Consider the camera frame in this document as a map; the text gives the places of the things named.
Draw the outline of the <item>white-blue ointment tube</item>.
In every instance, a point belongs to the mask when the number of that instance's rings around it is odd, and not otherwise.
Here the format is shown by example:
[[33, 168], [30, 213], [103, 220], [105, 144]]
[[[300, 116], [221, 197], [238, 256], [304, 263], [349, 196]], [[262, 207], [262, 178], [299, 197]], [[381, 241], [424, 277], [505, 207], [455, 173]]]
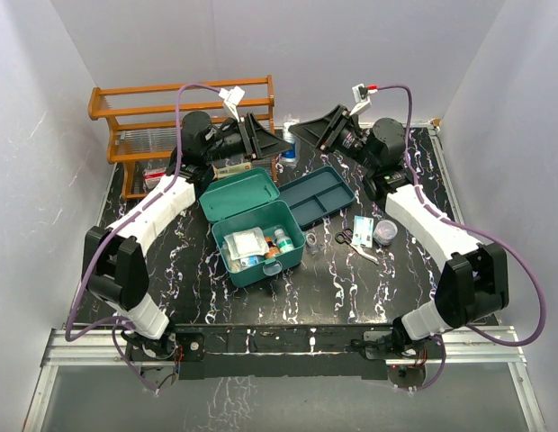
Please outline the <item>white-blue ointment tube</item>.
[[281, 160], [287, 165], [294, 166], [299, 158], [299, 140], [291, 132], [291, 127], [297, 124], [298, 120], [288, 120], [283, 123], [282, 137], [289, 144], [288, 149], [281, 154]]

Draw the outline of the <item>white gauze pad packet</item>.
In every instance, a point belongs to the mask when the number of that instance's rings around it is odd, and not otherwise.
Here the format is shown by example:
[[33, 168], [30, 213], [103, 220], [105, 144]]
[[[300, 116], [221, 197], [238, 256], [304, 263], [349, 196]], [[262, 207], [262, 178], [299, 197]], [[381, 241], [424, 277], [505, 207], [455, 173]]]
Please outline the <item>white gauze pad packet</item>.
[[224, 237], [232, 259], [250, 256], [264, 256], [268, 245], [263, 231], [259, 227], [232, 232]]

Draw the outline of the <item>white bottle green label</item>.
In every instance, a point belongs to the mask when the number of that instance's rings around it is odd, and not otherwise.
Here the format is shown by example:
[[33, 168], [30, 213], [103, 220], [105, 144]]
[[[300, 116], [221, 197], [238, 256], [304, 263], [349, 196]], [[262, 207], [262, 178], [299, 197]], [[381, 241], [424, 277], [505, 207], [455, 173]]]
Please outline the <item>white bottle green label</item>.
[[292, 239], [285, 233], [283, 229], [276, 229], [274, 231], [275, 244], [281, 254], [294, 250]]

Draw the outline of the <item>brown bottle orange cap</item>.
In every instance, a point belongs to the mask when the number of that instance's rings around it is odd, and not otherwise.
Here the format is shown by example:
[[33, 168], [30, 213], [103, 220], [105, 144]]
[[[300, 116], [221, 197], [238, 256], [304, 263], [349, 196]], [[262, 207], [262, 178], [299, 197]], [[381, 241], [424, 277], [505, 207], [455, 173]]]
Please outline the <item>brown bottle orange cap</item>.
[[265, 258], [266, 259], [271, 259], [271, 258], [274, 258], [275, 256], [279, 255], [280, 250], [277, 247], [277, 245], [272, 240], [270, 240], [269, 238], [266, 241], [267, 241], [267, 245], [268, 245], [268, 251], [265, 254]]

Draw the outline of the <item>bag of blue-white packets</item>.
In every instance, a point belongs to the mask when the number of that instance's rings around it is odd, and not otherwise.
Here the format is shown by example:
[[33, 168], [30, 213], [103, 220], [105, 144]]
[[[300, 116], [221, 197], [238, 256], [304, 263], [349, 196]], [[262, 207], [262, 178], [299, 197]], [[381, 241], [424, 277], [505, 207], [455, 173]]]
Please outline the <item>bag of blue-white packets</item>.
[[240, 273], [264, 261], [265, 261], [264, 256], [246, 256], [240, 259], [231, 259], [229, 261], [229, 270], [233, 274]]

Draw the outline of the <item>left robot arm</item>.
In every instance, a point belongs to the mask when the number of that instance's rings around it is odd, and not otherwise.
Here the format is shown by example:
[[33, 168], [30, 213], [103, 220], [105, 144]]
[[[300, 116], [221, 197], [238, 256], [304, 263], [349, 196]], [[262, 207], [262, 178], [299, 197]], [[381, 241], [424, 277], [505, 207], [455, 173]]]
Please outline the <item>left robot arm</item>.
[[80, 285], [115, 310], [113, 321], [146, 339], [146, 349], [158, 359], [176, 351], [177, 338], [167, 331], [169, 319], [148, 293], [150, 246], [215, 181], [215, 162], [269, 158], [290, 147], [251, 112], [221, 124], [207, 112], [189, 112], [176, 121], [175, 137], [170, 165], [158, 185], [121, 219], [86, 233]]

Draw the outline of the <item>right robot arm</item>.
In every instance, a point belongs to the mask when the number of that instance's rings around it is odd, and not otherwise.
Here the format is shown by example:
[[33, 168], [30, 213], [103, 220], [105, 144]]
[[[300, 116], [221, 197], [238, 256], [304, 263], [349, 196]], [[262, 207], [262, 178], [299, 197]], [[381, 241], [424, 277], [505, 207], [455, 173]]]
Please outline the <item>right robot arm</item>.
[[407, 229], [441, 272], [434, 298], [394, 320], [390, 335], [382, 339], [388, 349], [414, 356], [425, 339], [508, 306], [505, 250], [457, 228], [426, 199], [405, 165], [409, 134], [399, 121], [382, 118], [364, 130], [357, 116], [339, 105], [317, 120], [295, 123], [288, 131], [323, 153], [339, 152], [362, 165], [366, 195]]

